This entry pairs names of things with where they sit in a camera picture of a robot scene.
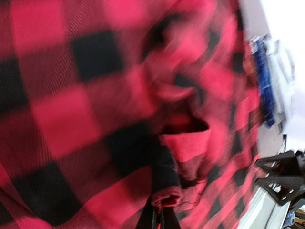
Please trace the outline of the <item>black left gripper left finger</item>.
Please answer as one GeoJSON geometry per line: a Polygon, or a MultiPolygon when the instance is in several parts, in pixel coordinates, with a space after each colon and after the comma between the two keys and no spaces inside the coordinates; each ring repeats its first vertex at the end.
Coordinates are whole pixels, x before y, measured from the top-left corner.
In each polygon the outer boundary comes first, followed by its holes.
{"type": "Polygon", "coordinates": [[[137,229],[157,229],[157,208],[148,198],[137,223],[137,229]]]}

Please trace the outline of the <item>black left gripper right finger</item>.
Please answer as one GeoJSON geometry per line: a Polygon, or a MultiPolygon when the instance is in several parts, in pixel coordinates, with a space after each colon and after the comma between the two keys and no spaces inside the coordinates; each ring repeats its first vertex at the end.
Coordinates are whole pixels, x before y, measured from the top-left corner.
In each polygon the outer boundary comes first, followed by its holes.
{"type": "Polygon", "coordinates": [[[160,212],[161,229],[181,229],[180,223],[172,207],[165,207],[160,212]]]}

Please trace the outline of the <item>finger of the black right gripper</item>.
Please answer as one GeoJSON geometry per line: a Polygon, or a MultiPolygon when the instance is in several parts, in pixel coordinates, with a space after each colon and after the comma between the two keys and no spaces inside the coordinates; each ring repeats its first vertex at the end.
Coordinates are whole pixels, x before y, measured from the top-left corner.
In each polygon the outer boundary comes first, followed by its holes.
{"type": "Polygon", "coordinates": [[[255,166],[268,176],[255,184],[263,188],[280,206],[305,201],[305,153],[292,150],[256,160],[255,166]]]}

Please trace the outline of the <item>red black plaid shirt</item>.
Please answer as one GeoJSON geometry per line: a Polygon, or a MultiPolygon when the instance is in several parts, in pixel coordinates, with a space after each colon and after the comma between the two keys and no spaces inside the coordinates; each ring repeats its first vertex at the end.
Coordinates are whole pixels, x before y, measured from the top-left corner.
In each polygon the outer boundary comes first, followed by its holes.
{"type": "Polygon", "coordinates": [[[235,229],[253,196],[258,87],[237,0],[3,0],[0,226],[235,229]]]}

